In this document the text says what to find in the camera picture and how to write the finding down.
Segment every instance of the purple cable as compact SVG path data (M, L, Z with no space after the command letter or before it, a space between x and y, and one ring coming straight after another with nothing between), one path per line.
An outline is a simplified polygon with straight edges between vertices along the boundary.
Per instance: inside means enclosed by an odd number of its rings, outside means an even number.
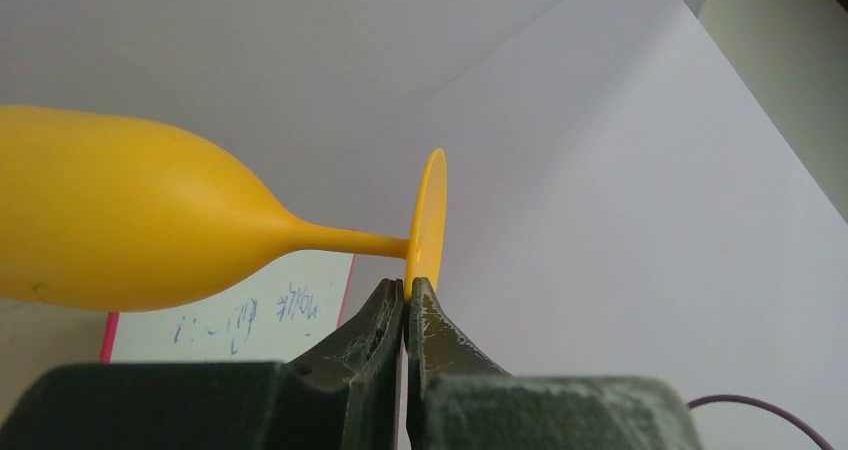
M715 402L742 403L742 404L745 404L745 405L751 405L752 407L760 408L760 409L765 410L767 412L771 412L771 413L777 415L778 417L783 418L784 420L791 423L792 425L795 425L796 427L798 427L799 430L801 430L808 437L810 437L810 439L813 442L815 442L816 445L818 445L819 448L821 448L822 450L834 450L833 446L831 444L827 443L827 440L825 440L824 437L819 435L818 432L813 430L813 427L807 425L806 422L804 422L800 418L796 417L795 415L787 412L786 410L784 410L784 409L782 409L782 408L780 408L776 405L772 405L768 402L764 402L764 401L758 400L756 398L745 397L745 396L742 396L742 395L730 395L730 394L709 395L709 396L706 396L706 397L696 398L695 400L692 400L691 402L689 402L689 409L694 410L694 409L700 407L701 405L706 405L708 403L715 403Z

